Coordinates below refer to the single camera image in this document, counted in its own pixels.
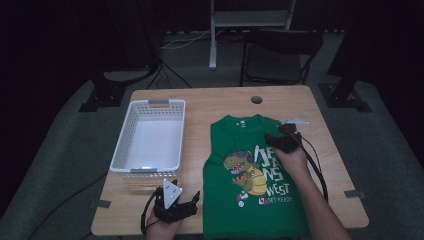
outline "cartoon dinosaur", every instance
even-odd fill
[[[267,190],[266,179],[257,168],[252,153],[247,150],[230,153],[225,157],[224,167],[234,175],[243,173],[233,179],[233,184],[237,184],[243,189],[242,194],[237,196],[239,201],[248,198],[248,194],[250,194],[260,197],[260,204],[269,203],[269,200],[264,198]]]

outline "black chair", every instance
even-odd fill
[[[304,85],[310,63],[323,42],[317,32],[251,30],[243,43],[240,87],[245,79],[287,85],[301,82]]]

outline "green t-shirt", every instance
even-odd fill
[[[203,168],[205,239],[310,236],[300,194],[265,143],[265,133],[281,135],[279,125],[261,115],[227,115],[211,125],[212,152]]]

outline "basket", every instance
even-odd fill
[[[184,121],[184,100],[132,101],[110,170],[124,178],[178,178]]]

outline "gray carpet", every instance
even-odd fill
[[[169,39],[192,36],[168,36]],[[424,174],[402,133],[373,85],[358,82],[356,90],[373,112],[330,109],[318,83],[335,83],[326,75],[343,35],[326,34],[312,63],[311,88],[363,205],[370,224],[350,229],[354,239],[424,239]],[[238,86],[241,44],[218,45],[218,68],[208,69],[209,42],[194,42],[179,50],[163,50],[162,59],[192,87]],[[166,70],[151,88],[186,88]],[[131,79],[145,72],[113,72],[111,79]],[[143,239],[91,235],[104,174],[109,168],[131,93],[145,89],[153,76],[127,88],[121,107],[79,113],[93,84],[87,82],[57,115],[34,162],[0,222],[0,239]],[[247,83],[246,86],[261,84]],[[202,239],[201,235],[176,239]]]

